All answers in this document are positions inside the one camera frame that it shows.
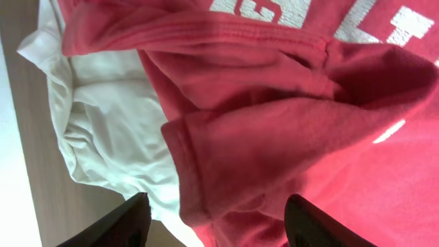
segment ribbed cuff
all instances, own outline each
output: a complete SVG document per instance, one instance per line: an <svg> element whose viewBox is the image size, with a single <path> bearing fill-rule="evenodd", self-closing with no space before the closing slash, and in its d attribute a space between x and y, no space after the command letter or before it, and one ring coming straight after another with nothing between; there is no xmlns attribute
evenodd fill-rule
<svg viewBox="0 0 439 247"><path fill-rule="evenodd" d="M210 223L205 210L195 151L184 119L166 123L162 134L176 165L180 183L180 216L188 226Z"/></svg>

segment clothing pile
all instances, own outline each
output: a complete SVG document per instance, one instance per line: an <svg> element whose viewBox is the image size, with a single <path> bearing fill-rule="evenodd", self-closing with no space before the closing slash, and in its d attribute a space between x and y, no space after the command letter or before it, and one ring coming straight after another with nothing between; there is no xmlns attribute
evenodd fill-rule
<svg viewBox="0 0 439 247"><path fill-rule="evenodd" d="M293 193L378 246L439 241L434 1L40 6L19 53L75 181L148 192L187 246L284 246Z"/></svg>

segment seam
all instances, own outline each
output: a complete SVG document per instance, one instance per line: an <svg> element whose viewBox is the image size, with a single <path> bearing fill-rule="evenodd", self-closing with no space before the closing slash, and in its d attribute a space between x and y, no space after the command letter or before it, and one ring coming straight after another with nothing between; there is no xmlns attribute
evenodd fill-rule
<svg viewBox="0 0 439 247"><path fill-rule="evenodd" d="M190 36L187 36L188 33L185 33L185 34L186 34L186 36L183 36L184 34L177 34L174 36L168 36L168 37L164 37L164 38L142 40L141 42L130 44L130 47L131 48L140 47L140 46L144 45L144 43L159 43L159 42L164 42L164 41L169 41L169 40L193 40L193 39L201 39L201 38L213 38L213 37L218 37L218 36L219 37L227 36L227 37L242 38L242 39L247 39L247 40L252 40L252 41L275 41L275 42L280 42L280 43L298 44L298 45L304 45L306 47L315 49L316 51L324 51L324 49L320 49L319 47L313 46L306 41L293 40L290 38L255 37L255 36L249 36L249 35L245 35L245 34L226 33L226 32L223 33L221 31L218 31L217 33L212 33L212 34L200 34L200 35L190 34ZM107 50L109 47L114 45L114 43L119 42L121 39L122 38L118 38L117 40L111 42L110 44L106 45L105 47L102 47L101 50Z"/></svg>
<svg viewBox="0 0 439 247"><path fill-rule="evenodd" d="M186 26L190 26L190 25L203 25L203 24L215 24L215 22L193 22L193 23L173 23L173 24L163 24L163 25L157 25L154 27L151 27L149 29L146 30L133 30L131 32L129 32L128 34L124 34L120 37L117 37L116 39L114 39L112 42L110 42L109 44L107 44L104 49L107 49L108 47L110 47L111 45L113 45L114 43L117 43L131 35L133 35L133 33L136 32L143 32L143 33L148 33L148 32L153 32L154 30L160 30L159 33L155 34L155 36L162 36L165 33L177 33L177 32L191 32L191 31L198 31L198 28L196 27L190 27L190 28L184 28ZM324 38L321 37L313 37L312 35L303 35L303 34L299 34L299 32L302 32L300 30L295 30L292 29L291 27L283 27L283 26L273 26L273 27L265 27L264 25L261 24L250 24L250 23L225 23L225 22L221 22L221 23L217 23L219 24L219 27L215 27L216 29L223 29L224 33L218 32L218 34L222 34L222 35L228 35L227 31L229 32L246 32L246 33L251 33L251 34L261 34L262 32L273 32L273 30L287 30L289 32L294 32L296 36L299 36L298 38L292 39L292 38L275 38L275 37L251 37L251 36L241 36L242 38L251 38L251 39L257 39L257 40L275 40L275 41L281 41L281 42L290 42L290 43L297 43L297 44L301 44L301 45L306 45L308 47L312 47L314 49L317 50L325 50L326 46L327 46L327 41ZM247 30L247 29L243 29L243 26L248 26L248 27L260 27L259 30ZM173 27L175 29L172 30L165 30L163 31L163 28L166 27ZM205 37L209 37L209 36L213 36L214 34L209 34L209 35L205 35ZM316 45L313 45L312 42L307 42L304 40L314 40L315 43L321 43L321 47L317 47Z"/></svg>
<svg viewBox="0 0 439 247"><path fill-rule="evenodd" d="M322 63L322 69L326 69L326 68L327 68L327 65L328 65L328 62L329 62L329 52L328 52L328 48L329 48L329 45L332 44L332 42L333 42L333 39L328 40L328 41L326 42L326 44L325 44L324 52L325 52L325 54L326 54L326 58L324 59L324 61L323 61L323 63Z"/></svg>
<svg viewBox="0 0 439 247"><path fill-rule="evenodd" d="M183 125L184 126L182 126L183 128L184 128L184 134L182 134L181 132L178 132L178 134L177 134L177 136L178 136L178 142L179 142L179 144L181 144L181 146L183 147L183 149L182 149L182 155L184 156L184 159L185 159L185 161L186 162L188 162L188 163L193 163L194 165L195 165L195 169L194 169L194 171L195 171L195 176L196 176L196 179L197 179L197 189L198 189L198 193L199 193L199 195L200 195L200 200L201 200L201 209L202 209L202 212L210 219L210 220L213 220L213 218L212 218L212 215L210 214L210 212L209 212L209 210L207 210L206 209L206 198L204 197L204 194L203 194L203 192L204 192L204 190L202 189L202 183L201 183L201 178L200 178L200 172L199 172L199 170L198 170L198 159L197 159L197 156L196 156L196 153L195 152L190 152L191 154L192 154L192 157L193 158L190 158L190 154L188 154L188 151L187 151L187 145L186 145L186 143L184 142L184 138L185 137L183 137L182 135L185 135L187 138L187 141L188 141L188 143L190 143L190 145L191 145L191 149L192 150L195 150L194 148L193 148L193 141L192 141L192 139L191 139L191 137L190 137L190 134L189 134L189 129L188 129L188 127L187 127L187 124L186 124L186 121L183 119L182 120L182 123L183 123Z"/></svg>

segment white fabric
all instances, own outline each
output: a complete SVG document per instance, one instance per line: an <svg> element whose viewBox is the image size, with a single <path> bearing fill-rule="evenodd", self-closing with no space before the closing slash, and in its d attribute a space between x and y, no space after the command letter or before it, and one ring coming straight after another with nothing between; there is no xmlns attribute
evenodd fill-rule
<svg viewBox="0 0 439 247"><path fill-rule="evenodd" d="M47 75L58 145L78 183L129 198L148 192L152 217L183 244L203 246L179 216L178 175L160 127L166 122L135 50L61 54L56 0L40 1L38 30L18 52Z"/></svg>

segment wooden surface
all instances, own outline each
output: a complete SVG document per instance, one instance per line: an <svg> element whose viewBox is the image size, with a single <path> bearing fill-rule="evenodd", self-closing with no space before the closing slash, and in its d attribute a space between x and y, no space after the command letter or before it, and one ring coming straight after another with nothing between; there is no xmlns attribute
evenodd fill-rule
<svg viewBox="0 0 439 247"><path fill-rule="evenodd" d="M56 246L123 202L107 189L73 182L58 150L44 74L16 53L36 30L38 0L0 0L0 34L43 246ZM147 246L180 244L154 222Z"/></svg>

